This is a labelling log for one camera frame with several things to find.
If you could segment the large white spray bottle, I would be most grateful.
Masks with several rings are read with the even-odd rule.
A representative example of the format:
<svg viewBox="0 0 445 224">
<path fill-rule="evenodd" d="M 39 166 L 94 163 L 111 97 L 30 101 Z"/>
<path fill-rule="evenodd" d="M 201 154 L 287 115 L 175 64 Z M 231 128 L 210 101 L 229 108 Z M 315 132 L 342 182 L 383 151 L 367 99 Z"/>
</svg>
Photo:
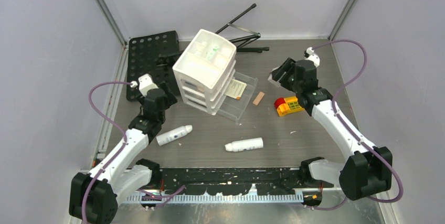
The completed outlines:
<svg viewBox="0 0 445 224">
<path fill-rule="evenodd" d="M 192 125 L 184 125 L 184 126 L 176 128 L 176 129 L 170 130 L 168 132 L 165 132 L 165 133 L 163 133 L 161 135 L 158 135 L 156 137 L 156 141 L 157 141 L 159 146 L 163 146 L 163 145 L 165 145 L 167 143 L 170 143 L 172 141 L 175 141 L 175 140 L 177 140 L 179 138 L 182 138 L 182 137 L 186 136 L 192 130 L 193 130 L 193 126 Z"/>
</svg>

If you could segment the white sachet packet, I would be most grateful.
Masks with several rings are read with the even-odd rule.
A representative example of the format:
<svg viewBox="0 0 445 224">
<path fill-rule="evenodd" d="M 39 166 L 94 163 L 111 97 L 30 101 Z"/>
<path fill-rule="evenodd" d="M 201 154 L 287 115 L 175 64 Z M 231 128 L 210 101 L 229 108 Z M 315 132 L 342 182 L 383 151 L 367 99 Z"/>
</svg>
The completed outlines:
<svg viewBox="0 0 445 224">
<path fill-rule="evenodd" d="M 228 87 L 226 88 L 224 95 L 236 100 L 240 100 L 246 86 L 246 83 L 236 79 L 232 79 Z"/>
</svg>

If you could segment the white plastic drawer organizer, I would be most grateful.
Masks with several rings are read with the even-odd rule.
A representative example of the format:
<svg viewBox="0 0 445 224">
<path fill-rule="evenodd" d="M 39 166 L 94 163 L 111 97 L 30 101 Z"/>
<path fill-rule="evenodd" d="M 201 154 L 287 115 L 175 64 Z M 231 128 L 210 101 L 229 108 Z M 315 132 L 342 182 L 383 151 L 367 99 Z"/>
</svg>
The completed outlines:
<svg viewBox="0 0 445 224">
<path fill-rule="evenodd" d="M 258 80 L 236 71 L 236 51 L 236 46 L 226 38 L 200 29 L 173 65 L 183 102 L 239 124 Z M 232 79 L 247 84 L 240 100 L 224 95 Z"/>
</svg>

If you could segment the small white bottle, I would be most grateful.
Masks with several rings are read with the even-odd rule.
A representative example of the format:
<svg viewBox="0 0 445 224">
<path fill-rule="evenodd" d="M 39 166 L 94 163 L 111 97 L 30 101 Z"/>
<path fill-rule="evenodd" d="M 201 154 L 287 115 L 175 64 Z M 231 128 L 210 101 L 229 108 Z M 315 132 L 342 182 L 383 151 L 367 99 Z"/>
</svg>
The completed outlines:
<svg viewBox="0 0 445 224">
<path fill-rule="evenodd" d="M 225 144 L 225 150 L 228 152 L 243 152 L 263 148 L 263 139 L 261 137 L 247 140 L 233 141 Z"/>
</svg>

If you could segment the white barcode packet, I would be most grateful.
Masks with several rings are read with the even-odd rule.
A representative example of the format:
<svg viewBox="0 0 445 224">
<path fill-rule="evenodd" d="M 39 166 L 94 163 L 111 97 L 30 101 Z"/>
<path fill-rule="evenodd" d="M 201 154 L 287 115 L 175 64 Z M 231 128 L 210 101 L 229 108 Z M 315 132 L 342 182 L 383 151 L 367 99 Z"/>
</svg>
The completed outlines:
<svg viewBox="0 0 445 224">
<path fill-rule="evenodd" d="M 275 87 L 277 87 L 277 88 L 281 87 L 281 84 L 280 84 L 279 82 L 275 81 L 275 80 L 273 79 L 273 76 L 272 76 L 271 74 L 268 76 L 268 81 L 269 81 L 273 86 L 275 86 Z"/>
</svg>

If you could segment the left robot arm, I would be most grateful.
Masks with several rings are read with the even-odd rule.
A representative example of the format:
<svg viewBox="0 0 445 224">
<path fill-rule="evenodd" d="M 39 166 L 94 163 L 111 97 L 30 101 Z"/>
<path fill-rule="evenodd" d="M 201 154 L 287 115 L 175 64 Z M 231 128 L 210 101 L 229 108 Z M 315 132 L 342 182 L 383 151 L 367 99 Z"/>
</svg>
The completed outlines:
<svg viewBox="0 0 445 224">
<path fill-rule="evenodd" d="M 137 189 L 156 189 L 161 176 L 143 160 L 128 166 L 158 135 L 165 111 L 177 102 L 167 86 L 153 88 L 138 98 L 139 114 L 130 122 L 118 145 L 86 174 L 77 173 L 70 188 L 69 214 L 84 223 L 111 223 L 119 205 Z"/>
</svg>

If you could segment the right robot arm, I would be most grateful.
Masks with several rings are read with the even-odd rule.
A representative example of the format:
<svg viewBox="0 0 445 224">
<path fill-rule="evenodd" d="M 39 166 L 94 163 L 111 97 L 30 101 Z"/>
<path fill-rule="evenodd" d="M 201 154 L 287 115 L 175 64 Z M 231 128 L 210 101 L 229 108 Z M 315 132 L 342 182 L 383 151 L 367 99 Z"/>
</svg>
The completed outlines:
<svg viewBox="0 0 445 224">
<path fill-rule="evenodd" d="M 323 126 L 345 159 L 343 164 L 322 157 L 302 161 L 302 185 L 310 188 L 319 181 L 328 182 L 340 187 L 350 200 L 391 189 L 391 151 L 369 141 L 337 108 L 329 91 L 319 86 L 314 60 L 288 58 L 272 69 L 268 80 L 295 93 L 298 104 Z"/>
</svg>

